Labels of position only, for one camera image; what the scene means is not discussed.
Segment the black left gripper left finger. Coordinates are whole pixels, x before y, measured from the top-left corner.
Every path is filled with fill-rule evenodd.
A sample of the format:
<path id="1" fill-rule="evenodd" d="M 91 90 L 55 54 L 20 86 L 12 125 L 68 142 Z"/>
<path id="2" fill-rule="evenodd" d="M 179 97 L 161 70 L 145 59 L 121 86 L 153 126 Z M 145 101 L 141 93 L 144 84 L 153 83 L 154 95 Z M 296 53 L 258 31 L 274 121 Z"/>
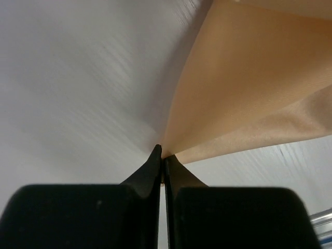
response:
<path id="1" fill-rule="evenodd" d="M 1 216 L 1 248 L 157 248 L 161 152 L 120 184 L 19 188 Z"/>

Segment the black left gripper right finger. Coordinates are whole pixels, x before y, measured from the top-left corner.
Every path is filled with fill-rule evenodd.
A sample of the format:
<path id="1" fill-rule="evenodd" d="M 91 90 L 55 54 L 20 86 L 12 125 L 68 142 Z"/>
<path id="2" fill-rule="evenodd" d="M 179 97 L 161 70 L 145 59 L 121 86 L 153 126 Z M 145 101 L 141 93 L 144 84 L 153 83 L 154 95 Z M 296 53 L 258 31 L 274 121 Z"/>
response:
<path id="1" fill-rule="evenodd" d="M 210 187 L 163 161 L 169 248 L 325 248 L 302 200 L 280 187 Z"/>

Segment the peach satin napkin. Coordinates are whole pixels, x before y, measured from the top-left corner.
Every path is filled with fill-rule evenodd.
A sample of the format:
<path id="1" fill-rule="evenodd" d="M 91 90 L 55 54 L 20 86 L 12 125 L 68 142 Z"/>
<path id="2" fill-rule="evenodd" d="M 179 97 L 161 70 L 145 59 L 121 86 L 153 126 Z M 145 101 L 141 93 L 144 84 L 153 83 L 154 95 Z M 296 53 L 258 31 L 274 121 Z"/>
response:
<path id="1" fill-rule="evenodd" d="M 331 134 L 331 1 L 213 1 L 162 157 L 182 163 Z"/>

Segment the aluminium frame rail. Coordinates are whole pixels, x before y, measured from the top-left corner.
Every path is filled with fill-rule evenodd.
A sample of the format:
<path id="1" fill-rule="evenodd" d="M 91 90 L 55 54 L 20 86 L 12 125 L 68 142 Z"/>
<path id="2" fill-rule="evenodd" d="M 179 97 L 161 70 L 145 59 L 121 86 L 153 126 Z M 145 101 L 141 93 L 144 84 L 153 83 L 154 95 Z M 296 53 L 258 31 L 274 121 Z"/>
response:
<path id="1" fill-rule="evenodd" d="M 321 248 L 331 248 L 332 213 L 331 209 L 310 215 Z"/>

